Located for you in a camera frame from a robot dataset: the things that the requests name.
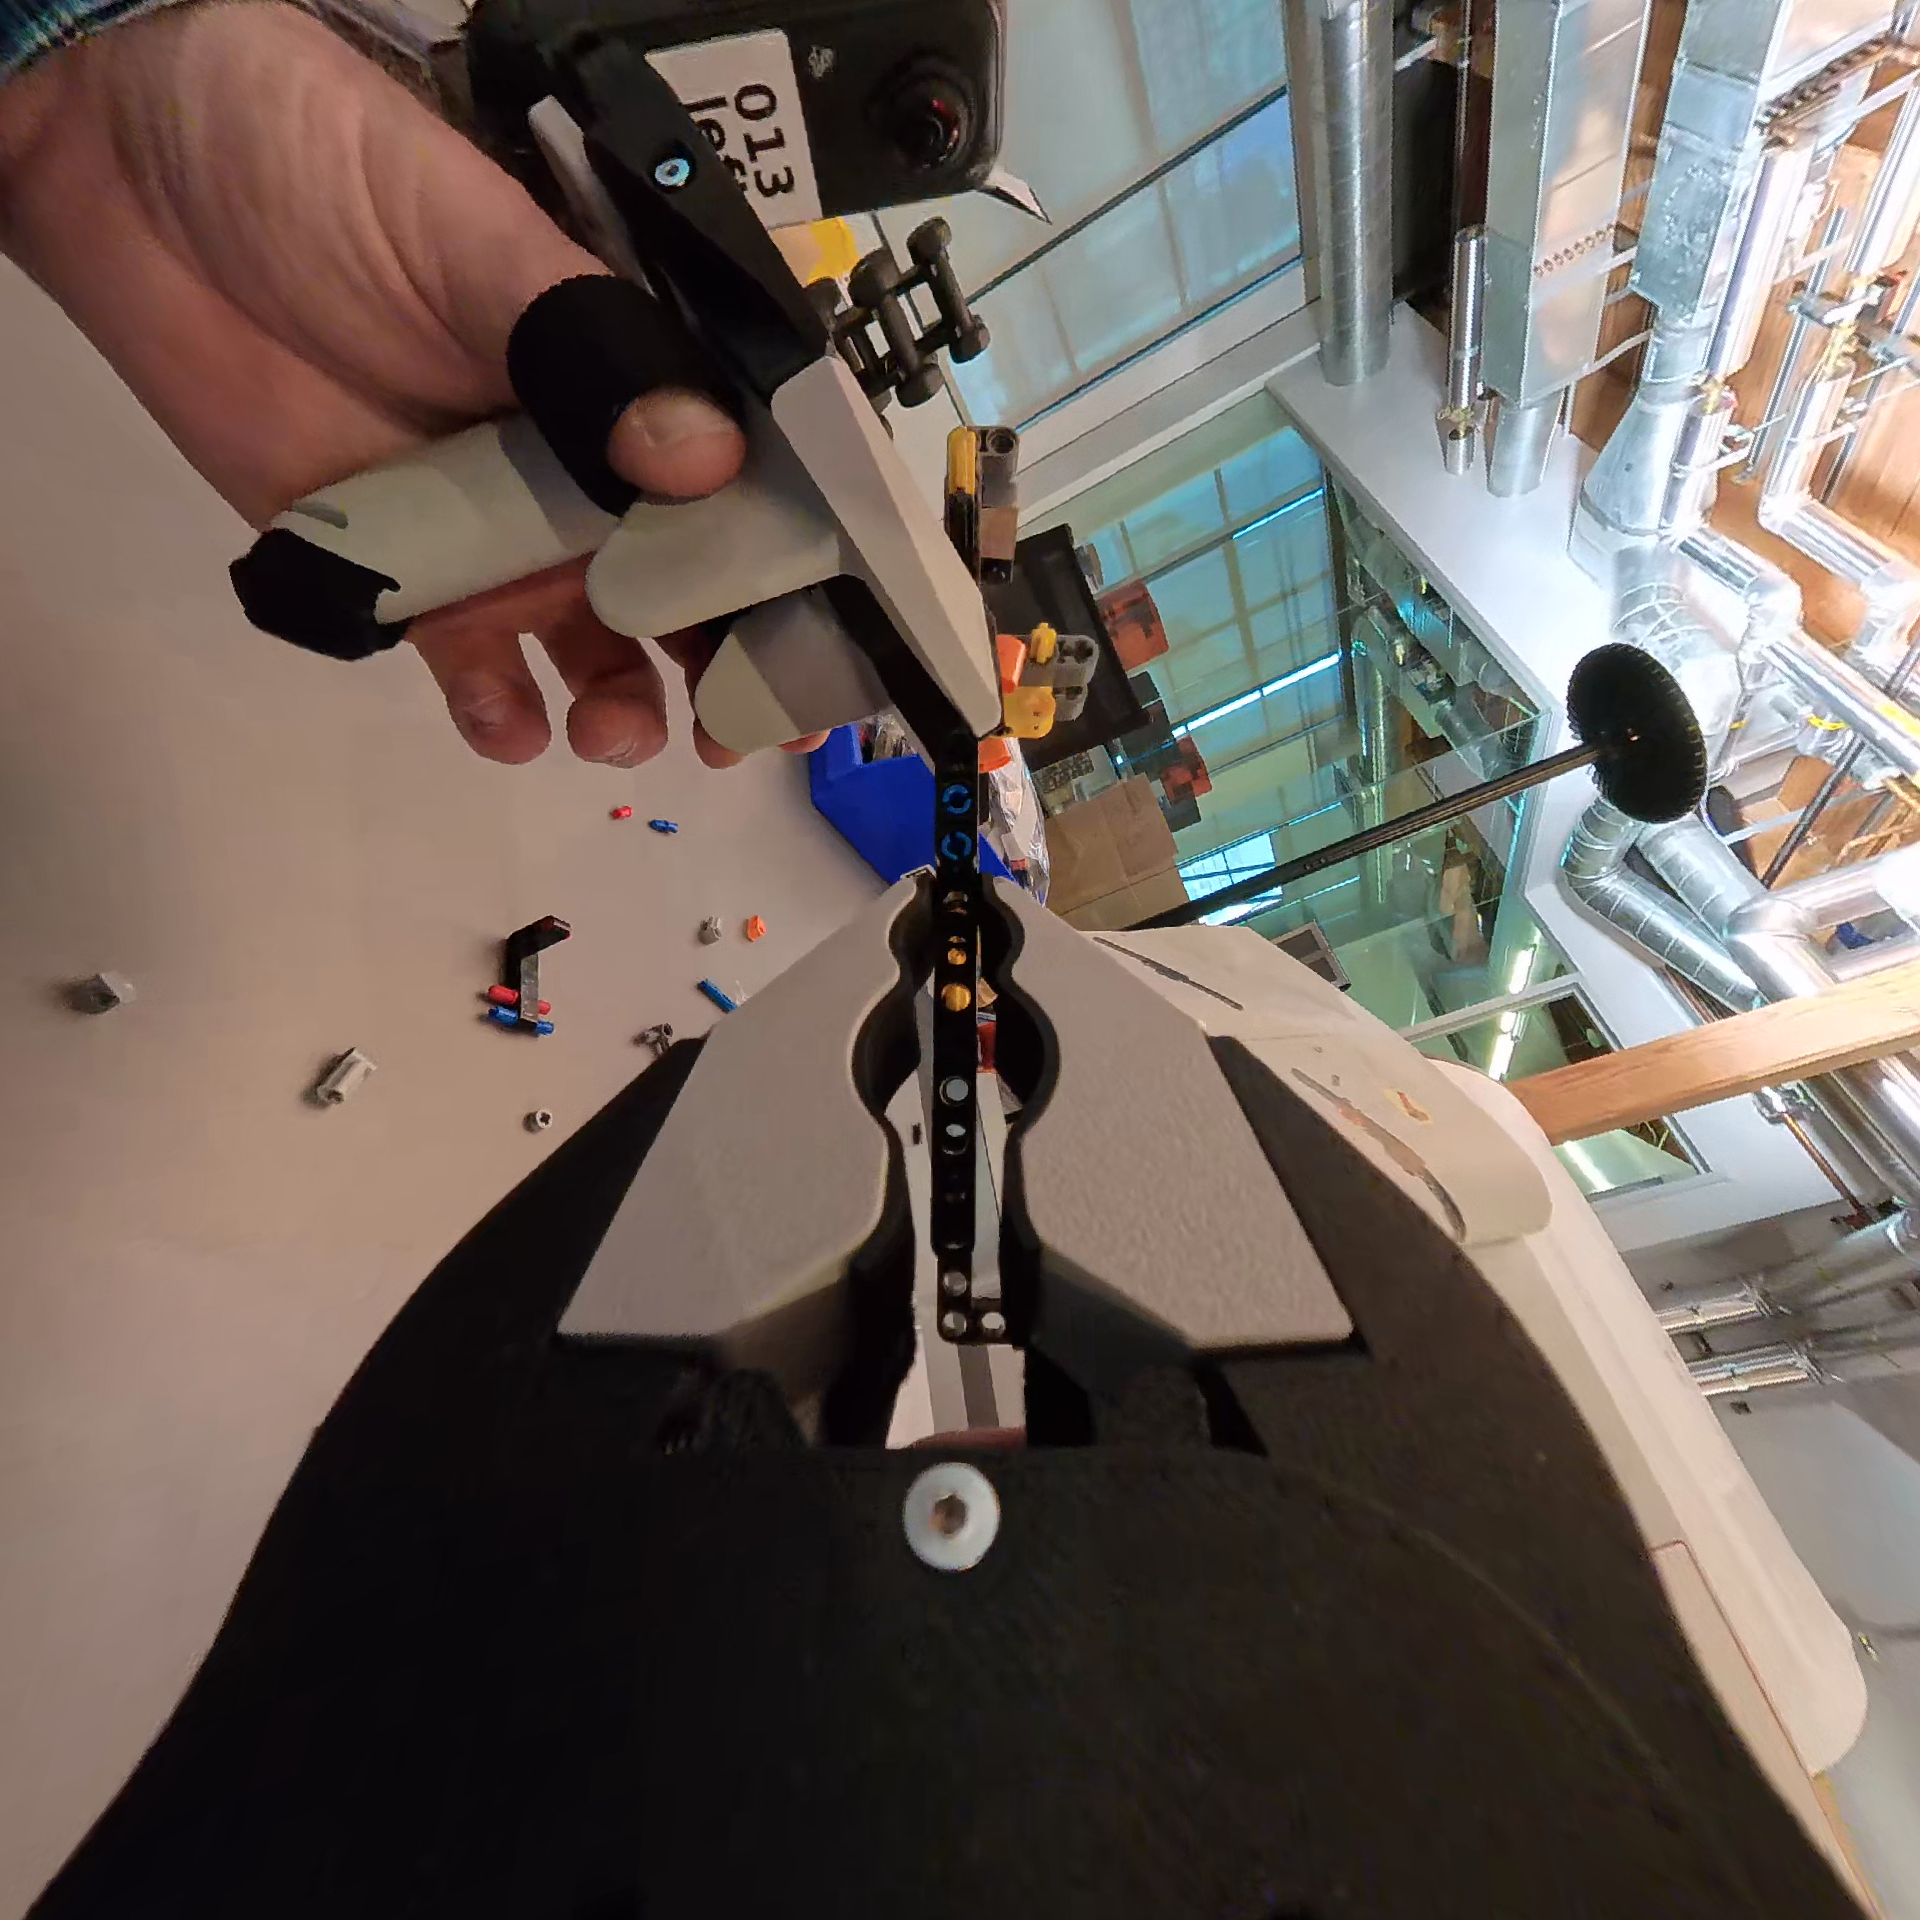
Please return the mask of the silver ventilation duct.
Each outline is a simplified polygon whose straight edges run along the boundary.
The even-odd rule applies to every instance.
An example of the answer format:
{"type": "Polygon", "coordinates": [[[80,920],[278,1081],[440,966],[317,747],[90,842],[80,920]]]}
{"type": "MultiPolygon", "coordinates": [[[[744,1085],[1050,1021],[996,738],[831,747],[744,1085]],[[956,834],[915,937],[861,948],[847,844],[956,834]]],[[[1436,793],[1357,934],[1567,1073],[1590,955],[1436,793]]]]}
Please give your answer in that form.
{"type": "Polygon", "coordinates": [[[1326,381],[1384,368],[1395,308],[1395,46],[1387,3],[1312,4],[1322,146],[1318,308],[1326,381]]]}

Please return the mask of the white book stand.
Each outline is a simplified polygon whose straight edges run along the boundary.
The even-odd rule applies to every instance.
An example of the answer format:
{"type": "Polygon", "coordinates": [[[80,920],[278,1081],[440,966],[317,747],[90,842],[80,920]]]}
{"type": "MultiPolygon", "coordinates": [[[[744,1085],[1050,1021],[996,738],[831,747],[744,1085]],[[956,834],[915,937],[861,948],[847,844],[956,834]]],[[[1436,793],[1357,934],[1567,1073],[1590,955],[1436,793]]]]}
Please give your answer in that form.
{"type": "Polygon", "coordinates": [[[1826,1793],[1864,1725],[1852,1635],[1543,1129],[1498,1081],[1419,1051],[1251,930],[1096,942],[1208,1037],[1246,1044],[1451,1229],[1590,1426],[1687,1644],[1766,1780],[1863,1915],[1880,1915],[1826,1793]]]}

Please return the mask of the blue bin with marker label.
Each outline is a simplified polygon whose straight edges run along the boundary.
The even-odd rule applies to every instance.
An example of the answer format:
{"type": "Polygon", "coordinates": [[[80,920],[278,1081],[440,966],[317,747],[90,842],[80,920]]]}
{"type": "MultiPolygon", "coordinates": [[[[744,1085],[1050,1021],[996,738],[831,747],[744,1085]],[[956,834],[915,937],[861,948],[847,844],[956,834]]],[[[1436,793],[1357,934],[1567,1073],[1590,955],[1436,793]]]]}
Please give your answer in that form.
{"type": "Polygon", "coordinates": [[[836,728],[806,757],[806,792],[883,884],[932,869],[934,781],[916,752],[867,760],[860,728],[836,728]]]}

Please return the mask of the black lego beam with pins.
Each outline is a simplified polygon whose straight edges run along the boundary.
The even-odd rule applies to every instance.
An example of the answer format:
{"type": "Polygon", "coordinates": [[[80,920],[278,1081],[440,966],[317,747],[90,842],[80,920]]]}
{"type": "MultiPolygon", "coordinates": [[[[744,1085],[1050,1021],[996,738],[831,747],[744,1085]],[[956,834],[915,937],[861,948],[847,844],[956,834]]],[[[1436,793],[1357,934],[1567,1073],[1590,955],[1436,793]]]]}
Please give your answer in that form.
{"type": "Polygon", "coordinates": [[[554,914],[518,925],[498,953],[498,978],[485,993],[485,1019],[531,1041],[555,1032],[551,1001],[542,994],[542,960],[565,945],[572,925],[554,914]]]}

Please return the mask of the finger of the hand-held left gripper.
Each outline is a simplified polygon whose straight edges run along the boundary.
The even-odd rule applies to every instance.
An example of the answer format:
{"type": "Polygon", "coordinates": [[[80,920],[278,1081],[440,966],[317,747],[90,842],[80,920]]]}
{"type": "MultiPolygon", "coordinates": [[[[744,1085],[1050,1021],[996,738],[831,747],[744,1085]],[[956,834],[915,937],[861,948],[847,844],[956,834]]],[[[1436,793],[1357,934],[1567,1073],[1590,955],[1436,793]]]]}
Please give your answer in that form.
{"type": "Polygon", "coordinates": [[[836,522],[844,560],[972,738],[1000,725],[991,619],[973,571],[847,365],[824,355],[773,396],[773,424],[836,522]]]}

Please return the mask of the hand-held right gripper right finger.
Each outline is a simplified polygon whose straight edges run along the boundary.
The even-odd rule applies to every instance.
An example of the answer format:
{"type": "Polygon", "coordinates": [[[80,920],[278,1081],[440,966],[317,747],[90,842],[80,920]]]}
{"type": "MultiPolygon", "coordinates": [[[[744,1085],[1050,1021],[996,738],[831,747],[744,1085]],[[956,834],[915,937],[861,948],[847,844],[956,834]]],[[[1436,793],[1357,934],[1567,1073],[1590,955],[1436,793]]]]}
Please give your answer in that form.
{"type": "Polygon", "coordinates": [[[1084,932],[994,884],[1011,1339],[1091,1394],[1142,1370],[1333,1350],[1354,1318],[1229,1078],[1334,990],[1243,929],[1084,932]]]}

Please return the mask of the rack of black dumbbells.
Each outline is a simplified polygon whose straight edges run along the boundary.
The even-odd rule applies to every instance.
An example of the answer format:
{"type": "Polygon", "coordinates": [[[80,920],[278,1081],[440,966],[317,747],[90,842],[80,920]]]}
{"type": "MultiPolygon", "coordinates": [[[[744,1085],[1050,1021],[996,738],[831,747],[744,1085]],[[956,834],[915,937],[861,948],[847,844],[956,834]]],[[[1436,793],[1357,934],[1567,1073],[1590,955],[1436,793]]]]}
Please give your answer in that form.
{"type": "Polygon", "coordinates": [[[941,389],[948,362],[972,363],[991,344],[957,278],[951,244],[951,224],[934,216],[908,236],[904,260],[877,246],[845,278],[818,276],[804,288],[877,414],[893,402],[926,404],[941,389]]]}

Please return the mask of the person's left hand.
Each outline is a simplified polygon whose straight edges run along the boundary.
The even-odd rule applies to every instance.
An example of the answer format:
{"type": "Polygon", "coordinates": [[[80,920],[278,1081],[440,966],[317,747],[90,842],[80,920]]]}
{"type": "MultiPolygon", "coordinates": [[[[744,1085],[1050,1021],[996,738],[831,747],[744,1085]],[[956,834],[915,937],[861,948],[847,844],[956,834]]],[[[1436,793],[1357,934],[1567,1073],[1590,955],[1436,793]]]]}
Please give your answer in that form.
{"type": "MultiPolygon", "coordinates": [[[[549,288],[604,273],[523,188],[376,64],[290,4],[171,4],[4,66],[4,253],[248,526],[515,410],[509,337],[549,288]]],[[[583,362],[631,404],[605,462],[651,499],[706,497],[747,450],[731,393],[671,321],[583,362]]],[[[551,728],[540,641],[583,762],[667,740],[644,641],[584,601],[584,565],[410,630],[490,762],[551,728]]]]}

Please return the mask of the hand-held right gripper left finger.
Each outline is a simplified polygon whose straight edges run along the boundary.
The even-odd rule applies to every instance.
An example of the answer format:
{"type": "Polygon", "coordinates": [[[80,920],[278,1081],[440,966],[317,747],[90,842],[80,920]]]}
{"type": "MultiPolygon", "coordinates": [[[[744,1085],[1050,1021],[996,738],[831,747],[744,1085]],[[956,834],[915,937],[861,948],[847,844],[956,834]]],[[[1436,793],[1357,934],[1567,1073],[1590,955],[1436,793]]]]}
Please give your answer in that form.
{"type": "Polygon", "coordinates": [[[647,1148],[562,1318],[579,1346],[762,1371],[820,1398],[850,1355],[850,1278],[888,1210],[888,1096],[858,1044],[910,993],[899,880],[722,1016],[647,1148]]]}

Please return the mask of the black disc on pole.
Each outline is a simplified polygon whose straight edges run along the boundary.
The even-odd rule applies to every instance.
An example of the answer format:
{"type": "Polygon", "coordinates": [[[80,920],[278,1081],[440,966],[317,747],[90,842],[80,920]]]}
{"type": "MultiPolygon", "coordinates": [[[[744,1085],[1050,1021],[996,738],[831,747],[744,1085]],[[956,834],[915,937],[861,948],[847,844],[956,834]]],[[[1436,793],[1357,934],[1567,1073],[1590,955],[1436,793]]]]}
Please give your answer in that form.
{"type": "Polygon", "coordinates": [[[1643,825],[1666,825],[1703,803],[1710,757],[1695,710],[1674,672],[1642,646],[1607,642],[1576,661],[1567,684],[1567,728],[1573,740],[1562,752],[1164,907],[1136,929],[1197,924],[1206,914],[1255,902],[1292,883],[1451,827],[1476,810],[1579,771],[1590,772],[1602,801],[1643,825]]]}

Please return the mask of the pile of clear plastic bags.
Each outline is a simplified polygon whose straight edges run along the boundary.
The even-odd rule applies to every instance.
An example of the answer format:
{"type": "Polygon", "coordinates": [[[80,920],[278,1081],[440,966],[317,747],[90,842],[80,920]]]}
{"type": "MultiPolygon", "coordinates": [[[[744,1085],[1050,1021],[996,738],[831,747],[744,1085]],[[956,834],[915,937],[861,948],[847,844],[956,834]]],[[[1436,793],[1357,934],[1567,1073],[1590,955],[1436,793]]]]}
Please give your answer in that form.
{"type": "Polygon", "coordinates": [[[996,737],[981,742],[978,797],[984,846],[1013,883],[1046,906],[1046,814],[1020,740],[996,737]]]}

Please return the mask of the black lego chassis assembly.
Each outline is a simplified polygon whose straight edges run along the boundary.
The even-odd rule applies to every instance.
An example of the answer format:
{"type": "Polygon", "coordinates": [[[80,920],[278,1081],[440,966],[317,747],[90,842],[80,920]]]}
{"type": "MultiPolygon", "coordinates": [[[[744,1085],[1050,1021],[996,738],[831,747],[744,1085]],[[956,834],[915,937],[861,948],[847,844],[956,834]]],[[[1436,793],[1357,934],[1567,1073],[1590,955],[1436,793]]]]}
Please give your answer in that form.
{"type": "Polygon", "coordinates": [[[952,1346],[996,1346],[1008,1334],[999,1293],[976,1273],[976,990],[983,778],[1018,746],[1039,740],[1085,709],[1096,672],[1088,636],[1034,621],[1000,630],[989,621],[999,720],[984,737],[957,725],[932,754],[932,869],[927,1032],[927,1248],[934,1261],[934,1331],[952,1346]]]}

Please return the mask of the brown cardboard box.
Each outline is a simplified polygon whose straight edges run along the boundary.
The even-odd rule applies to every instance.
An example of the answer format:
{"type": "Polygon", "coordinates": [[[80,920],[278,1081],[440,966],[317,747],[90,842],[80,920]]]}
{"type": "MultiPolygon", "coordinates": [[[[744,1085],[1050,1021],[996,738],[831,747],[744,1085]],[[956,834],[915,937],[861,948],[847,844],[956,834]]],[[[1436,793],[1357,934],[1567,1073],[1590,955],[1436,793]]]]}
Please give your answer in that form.
{"type": "Polygon", "coordinates": [[[1142,778],[1052,817],[1046,862],[1046,909],[1082,930],[1136,929],[1188,901],[1160,793],[1142,778]]]}

